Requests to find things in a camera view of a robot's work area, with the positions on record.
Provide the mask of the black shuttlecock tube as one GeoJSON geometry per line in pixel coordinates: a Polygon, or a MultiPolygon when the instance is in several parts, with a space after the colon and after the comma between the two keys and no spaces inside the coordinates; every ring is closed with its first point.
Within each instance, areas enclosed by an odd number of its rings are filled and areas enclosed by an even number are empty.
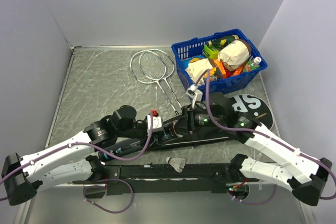
{"type": "MultiPolygon", "coordinates": [[[[149,151],[155,148],[163,147],[167,143],[173,142],[173,140],[177,138],[182,138],[183,135],[177,134],[175,132],[174,124],[175,121],[170,122],[164,125],[163,130],[153,132],[146,150],[149,151]]],[[[144,148],[146,141],[147,137],[144,139],[128,138],[126,140],[122,140],[121,142],[115,143],[112,146],[106,147],[104,150],[112,155],[122,157],[141,151],[144,148]]]]}

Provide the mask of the white shuttlecock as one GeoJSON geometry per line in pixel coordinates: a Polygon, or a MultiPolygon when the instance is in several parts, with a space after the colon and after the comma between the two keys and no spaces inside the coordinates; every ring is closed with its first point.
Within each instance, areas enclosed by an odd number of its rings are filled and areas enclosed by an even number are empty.
{"type": "Polygon", "coordinates": [[[174,168],[174,170],[178,173],[181,173],[185,167],[186,159],[184,158],[172,158],[167,157],[165,161],[174,168]]]}

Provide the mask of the black racket bag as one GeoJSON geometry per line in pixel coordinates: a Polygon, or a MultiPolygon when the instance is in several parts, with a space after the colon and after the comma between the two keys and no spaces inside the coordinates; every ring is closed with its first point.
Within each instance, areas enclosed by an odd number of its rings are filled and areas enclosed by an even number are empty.
{"type": "MultiPolygon", "coordinates": [[[[219,92],[215,92],[209,96],[209,105],[215,120],[225,127],[247,128],[253,126],[255,122],[260,122],[269,130],[273,128],[274,116],[269,105],[254,95],[239,94],[228,98],[219,92]]],[[[206,109],[205,102],[197,102],[195,107],[197,106],[206,109]]],[[[236,140],[241,135],[240,133],[222,130],[218,126],[204,127],[198,131],[194,131],[193,134],[186,134],[183,131],[184,119],[182,117],[182,108],[181,114],[164,121],[164,125],[173,121],[175,121],[175,132],[183,135],[183,137],[150,151],[187,146],[196,147],[226,140],[236,140]]]]}

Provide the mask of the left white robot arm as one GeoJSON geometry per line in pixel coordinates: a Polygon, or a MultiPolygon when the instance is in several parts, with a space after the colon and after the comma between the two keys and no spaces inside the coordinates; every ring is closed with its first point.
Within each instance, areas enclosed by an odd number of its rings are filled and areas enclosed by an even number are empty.
{"type": "Polygon", "coordinates": [[[102,163],[111,159],[139,158],[154,135],[164,129],[156,110],[137,121],[136,110],[128,105],[91,123],[70,139],[33,154],[12,153],[5,158],[1,184],[11,206],[34,198],[39,191],[67,182],[98,183],[103,179],[102,163]]]}

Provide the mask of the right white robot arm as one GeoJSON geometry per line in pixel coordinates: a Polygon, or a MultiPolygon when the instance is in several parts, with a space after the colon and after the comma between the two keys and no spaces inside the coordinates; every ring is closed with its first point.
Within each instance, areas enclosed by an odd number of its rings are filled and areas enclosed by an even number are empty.
{"type": "Polygon", "coordinates": [[[324,200],[322,192],[331,171],[332,162],[326,158],[317,159],[302,152],[274,135],[263,123],[247,111],[237,110],[229,98],[215,92],[206,95],[199,90],[188,90],[186,94],[192,103],[189,120],[201,128],[213,126],[230,138],[239,141],[272,159],[264,163],[243,154],[236,154],[230,162],[229,175],[235,181],[245,177],[263,180],[289,190],[295,198],[309,206],[316,206],[324,200]]]}

